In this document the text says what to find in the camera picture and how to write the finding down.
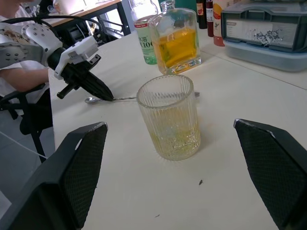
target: white table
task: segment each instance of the white table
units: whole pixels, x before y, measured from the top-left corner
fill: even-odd
[[[244,118],[286,129],[307,148],[307,92],[283,82],[306,83],[306,72],[294,74],[295,80],[281,72],[283,81],[276,80],[272,77],[279,71],[227,58],[206,31],[199,37],[206,52],[203,64],[184,75],[201,92],[202,144],[184,161],[158,156],[136,102],[87,105],[83,101],[89,94],[82,89],[60,100],[56,93],[65,83],[50,79],[57,147],[78,127],[99,121],[109,125],[84,230],[277,230],[250,179],[233,121]],[[115,97],[135,95],[161,75],[157,66],[143,61],[134,33],[102,46],[99,55],[93,73]]]

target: dark bottle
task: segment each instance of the dark bottle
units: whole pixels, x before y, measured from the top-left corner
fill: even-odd
[[[196,0],[197,17],[200,29],[207,29],[206,0]]]
[[[213,37],[213,1],[206,0],[208,36]]]

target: ribbed glass tumbler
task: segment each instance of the ribbed glass tumbler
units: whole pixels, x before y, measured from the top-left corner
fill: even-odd
[[[179,161],[192,156],[201,143],[191,79],[161,76],[145,83],[137,101],[157,152]]]

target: glass rim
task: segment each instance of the glass rim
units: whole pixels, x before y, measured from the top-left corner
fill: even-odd
[[[174,102],[174,103],[168,104],[168,105],[162,105],[162,106],[149,106],[149,105],[146,105],[146,104],[144,104],[143,102],[141,102],[140,99],[139,99],[139,96],[140,96],[140,93],[141,93],[141,89],[142,89],[146,84],[148,84],[148,83],[154,81],[155,79],[161,78],[161,77],[181,77],[181,78],[184,78],[184,79],[188,80],[188,82],[190,83],[190,89],[189,89],[188,93],[187,93],[182,99],[180,99],[180,100],[178,100],[178,101],[176,101],[176,102]],[[145,107],[145,108],[148,108],[148,109],[163,109],[163,108],[168,108],[168,107],[170,107],[170,106],[173,106],[173,105],[176,105],[176,104],[179,104],[179,103],[183,102],[185,99],[187,99],[187,98],[191,95],[191,93],[193,92],[193,90],[194,90],[193,81],[192,81],[190,78],[188,78],[188,77],[186,77],[186,76],[184,76],[184,75],[181,75],[181,74],[176,74],[176,75],[162,75],[162,76],[159,76],[159,77],[155,77],[155,78],[153,78],[153,79],[147,81],[144,85],[142,85],[142,86],[140,87],[140,89],[138,90],[138,93],[136,94],[136,100],[137,100],[138,104],[139,104],[140,106],[142,106],[142,107]]]

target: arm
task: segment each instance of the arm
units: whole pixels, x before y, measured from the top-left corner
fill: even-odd
[[[0,70],[0,77],[5,79],[17,91],[26,92],[48,82],[48,69],[2,69]]]

